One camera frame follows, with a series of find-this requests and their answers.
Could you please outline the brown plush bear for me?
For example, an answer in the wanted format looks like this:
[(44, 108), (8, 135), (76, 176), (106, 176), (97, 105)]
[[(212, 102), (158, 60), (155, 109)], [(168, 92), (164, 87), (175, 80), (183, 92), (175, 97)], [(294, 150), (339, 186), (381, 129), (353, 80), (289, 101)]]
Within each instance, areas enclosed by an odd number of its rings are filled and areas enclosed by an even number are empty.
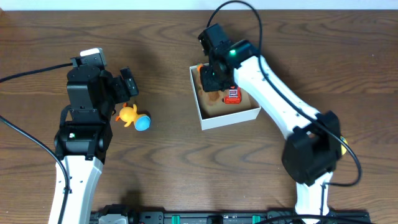
[(196, 71), (197, 71), (197, 77), (195, 78), (196, 81), (196, 89), (197, 89), (197, 95), (201, 100), (204, 101), (204, 104), (208, 106), (213, 106), (219, 102), (222, 102), (223, 98), (228, 94), (228, 92), (225, 91), (211, 91), (211, 92), (205, 92), (203, 89), (203, 85), (201, 84), (201, 75), (200, 75), (200, 69), (204, 67), (203, 64), (198, 64)]

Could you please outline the red toy fire truck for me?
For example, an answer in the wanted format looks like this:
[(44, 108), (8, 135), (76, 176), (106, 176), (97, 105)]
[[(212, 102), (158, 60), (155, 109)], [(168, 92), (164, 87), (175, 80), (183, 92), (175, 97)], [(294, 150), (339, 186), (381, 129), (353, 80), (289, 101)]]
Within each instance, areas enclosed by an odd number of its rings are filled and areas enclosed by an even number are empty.
[(232, 86), (228, 89), (228, 93), (222, 99), (226, 105), (238, 105), (242, 100), (241, 89), (238, 86)]

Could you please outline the orange toy with blue cap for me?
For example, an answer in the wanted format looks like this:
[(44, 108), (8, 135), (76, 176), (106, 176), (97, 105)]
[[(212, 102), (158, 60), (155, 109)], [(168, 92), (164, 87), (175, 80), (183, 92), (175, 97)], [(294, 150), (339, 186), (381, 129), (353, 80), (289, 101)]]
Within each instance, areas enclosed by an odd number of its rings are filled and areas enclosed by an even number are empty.
[(148, 115), (137, 113), (136, 104), (129, 106), (128, 103), (123, 104), (122, 109), (115, 119), (115, 121), (119, 120), (125, 122), (125, 128), (133, 124), (137, 131), (145, 131), (149, 129), (151, 123), (151, 119)]

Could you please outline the yellow ball with blue letters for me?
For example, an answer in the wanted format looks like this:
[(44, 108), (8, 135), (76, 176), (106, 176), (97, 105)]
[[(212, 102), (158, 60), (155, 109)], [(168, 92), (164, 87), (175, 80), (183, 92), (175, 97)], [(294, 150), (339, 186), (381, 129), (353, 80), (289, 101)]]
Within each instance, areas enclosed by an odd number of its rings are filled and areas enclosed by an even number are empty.
[[(341, 136), (340, 139), (341, 139), (345, 144), (348, 143), (347, 140), (346, 140), (343, 136)], [(347, 152), (347, 149), (346, 149), (346, 147), (342, 144), (342, 145), (341, 145), (341, 155), (346, 154), (346, 152)]]

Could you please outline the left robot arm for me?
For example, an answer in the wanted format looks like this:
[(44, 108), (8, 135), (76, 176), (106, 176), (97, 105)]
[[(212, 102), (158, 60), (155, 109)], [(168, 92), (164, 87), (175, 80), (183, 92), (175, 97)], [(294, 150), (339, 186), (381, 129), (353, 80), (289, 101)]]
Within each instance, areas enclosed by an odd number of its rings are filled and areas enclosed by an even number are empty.
[(138, 94), (129, 68), (118, 77), (104, 68), (82, 65), (67, 74), (70, 104), (61, 114), (54, 139), (57, 180), (50, 223), (88, 223), (95, 188), (113, 133), (116, 104)]

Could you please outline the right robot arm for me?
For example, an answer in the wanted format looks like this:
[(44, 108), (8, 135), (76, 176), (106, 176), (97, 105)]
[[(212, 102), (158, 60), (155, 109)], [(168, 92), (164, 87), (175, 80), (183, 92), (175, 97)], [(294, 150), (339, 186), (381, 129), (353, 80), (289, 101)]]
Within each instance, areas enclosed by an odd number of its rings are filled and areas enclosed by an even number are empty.
[(218, 24), (207, 27), (198, 40), (209, 64), (198, 68), (205, 92), (237, 86), (254, 98), (285, 138), (282, 164), (297, 189), (298, 215), (328, 215), (328, 183), (342, 157), (340, 122), (303, 102), (271, 70), (247, 40), (229, 40)]

